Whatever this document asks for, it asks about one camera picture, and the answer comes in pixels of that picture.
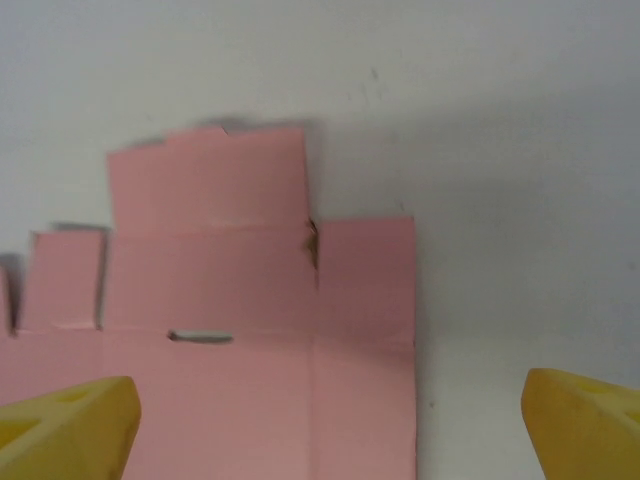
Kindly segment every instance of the white wall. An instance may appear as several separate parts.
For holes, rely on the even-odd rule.
[[[420,235],[420,477],[541,479],[531,366],[640,386],[640,2],[3,0],[0,253],[108,224],[104,154],[303,121],[321,217]]]

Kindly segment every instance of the pink cardboard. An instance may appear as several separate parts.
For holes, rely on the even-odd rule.
[[[34,234],[21,329],[95,328],[104,243],[95,230]]]
[[[7,272],[0,267],[0,339],[11,331],[11,303],[9,301],[9,281]]]
[[[320,334],[413,343],[416,254],[412,218],[323,223],[319,271]]]
[[[311,333],[306,227],[124,237],[110,247],[104,326]]]
[[[302,129],[239,135],[206,130],[109,155],[118,234],[304,224],[309,204]],[[190,141],[181,140],[185,136]]]
[[[307,337],[106,333],[105,373],[131,375],[142,402],[123,479],[309,479],[309,364]]]
[[[318,340],[313,356],[311,478],[415,478],[413,346]]]
[[[0,405],[101,376],[102,335],[95,330],[22,332],[0,340]]]

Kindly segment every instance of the yellow plastic object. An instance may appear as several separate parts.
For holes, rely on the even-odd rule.
[[[118,480],[139,424],[129,377],[0,407],[0,480]]]
[[[640,479],[640,391],[533,369],[522,416],[547,480]]]

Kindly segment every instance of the pink paper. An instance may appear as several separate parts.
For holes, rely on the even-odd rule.
[[[20,309],[26,330],[95,328],[104,233],[36,233]]]
[[[309,205],[302,129],[231,136],[205,130],[109,155],[119,234],[304,224]]]
[[[104,326],[311,333],[306,227],[111,242]]]
[[[415,478],[413,347],[318,340],[313,357],[311,478]]]
[[[102,376],[97,331],[20,333],[0,340],[0,405]]]
[[[105,373],[133,376],[142,402],[125,480],[310,478],[308,338],[105,337]]]
[[[9,283],[7,272],[0,267],[0,339],[9,336],[11,331],[11,303],[9,301]]]
[[[415,265],[411,218],[323,223],[318,332],[412,344]]]

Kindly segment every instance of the white background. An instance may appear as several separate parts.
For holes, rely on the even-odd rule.
[[[303,122],[320,218],[418,222],[420,478],[540,480],[528,368],[640,386],[638,19],[637,0],[2,0],[0,252],[110,224],[108,150]]]

